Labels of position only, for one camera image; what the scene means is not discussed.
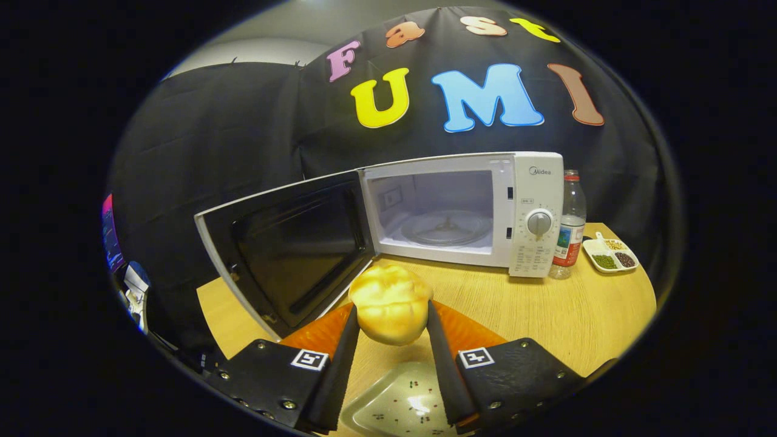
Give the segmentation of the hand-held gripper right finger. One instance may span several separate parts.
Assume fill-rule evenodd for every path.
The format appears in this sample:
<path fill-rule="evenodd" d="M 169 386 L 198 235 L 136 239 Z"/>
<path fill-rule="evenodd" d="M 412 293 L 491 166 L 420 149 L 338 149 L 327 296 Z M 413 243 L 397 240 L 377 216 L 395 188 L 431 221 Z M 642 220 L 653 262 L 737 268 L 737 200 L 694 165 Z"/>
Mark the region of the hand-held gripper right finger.
<path fill-rule="evenodd" d="M 459 435 L 525 421 L 586 384 L 532 338 L 506 340 L 435 300 L 427 332 L 447 422 Z"/>

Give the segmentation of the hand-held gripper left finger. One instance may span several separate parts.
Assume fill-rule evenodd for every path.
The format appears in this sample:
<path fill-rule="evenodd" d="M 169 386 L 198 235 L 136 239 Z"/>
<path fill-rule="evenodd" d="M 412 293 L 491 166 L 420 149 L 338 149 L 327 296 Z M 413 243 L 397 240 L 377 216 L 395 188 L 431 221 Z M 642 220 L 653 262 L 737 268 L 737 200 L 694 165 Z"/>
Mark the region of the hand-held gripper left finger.
<path fill-rule="evenodd" d="M 210 387 L 256 415 L 305 433 L 338 428 L 360 327 L 349 303 L 281 342 L 258 339 L 210 375 Z"/>

